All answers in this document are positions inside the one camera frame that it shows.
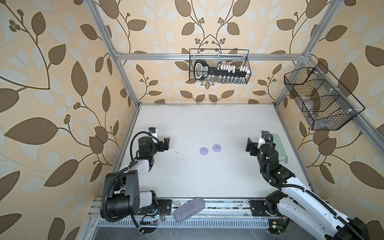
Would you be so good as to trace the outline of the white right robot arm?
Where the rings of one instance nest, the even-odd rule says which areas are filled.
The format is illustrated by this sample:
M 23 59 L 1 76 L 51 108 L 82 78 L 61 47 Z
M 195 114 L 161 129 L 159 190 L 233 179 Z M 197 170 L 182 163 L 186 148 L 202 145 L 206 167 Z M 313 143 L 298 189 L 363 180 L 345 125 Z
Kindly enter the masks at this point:
M 362 220 L 333 208 L 280 164 L 273 140 L 272 134 L 262 132 L 257 143 L 248 139 L 246 145 L 246 152 L 257 157 L 263 179 L 276 188 L 266 197 L 266 214 L 287 217 L 317 240 L 368 240 L 368 227 Z

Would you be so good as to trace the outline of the purple round charging case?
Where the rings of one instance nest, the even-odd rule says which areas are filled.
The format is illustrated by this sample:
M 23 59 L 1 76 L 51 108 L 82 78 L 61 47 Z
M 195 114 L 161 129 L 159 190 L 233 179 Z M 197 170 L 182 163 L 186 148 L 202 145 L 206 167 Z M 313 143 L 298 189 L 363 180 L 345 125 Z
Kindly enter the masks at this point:
M 201 154 L 201 155 L 205 156 L 205 155 L 207 155 L 208 153 L 209 153 L 209 150 L 208 150 L 206 147 L 202 147 L 202 148 L 200 149 L 200 154 Z

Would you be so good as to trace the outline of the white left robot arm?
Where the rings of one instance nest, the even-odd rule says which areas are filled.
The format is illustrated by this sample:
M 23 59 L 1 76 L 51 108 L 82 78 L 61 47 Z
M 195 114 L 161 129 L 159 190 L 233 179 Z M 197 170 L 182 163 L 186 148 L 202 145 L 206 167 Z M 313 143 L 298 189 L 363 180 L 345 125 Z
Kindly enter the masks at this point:
M 119 223 L 130 217 L 143 235 L 153 232 L 172 208 L 172 200 L 159 200 L 155 191 L 141 192 L 139 187 L 139 179 L 154 165 L 155 154 L 169 150 L 170 138 L 160 141 L 157 133 L 157 128 L 150 127 L 133 136 L 131 142 L 138 143 L 138 150 L 134 152 L 130 145 L 129 165 L 107 174 L 101 197 L 100 215 L 104 220 Z

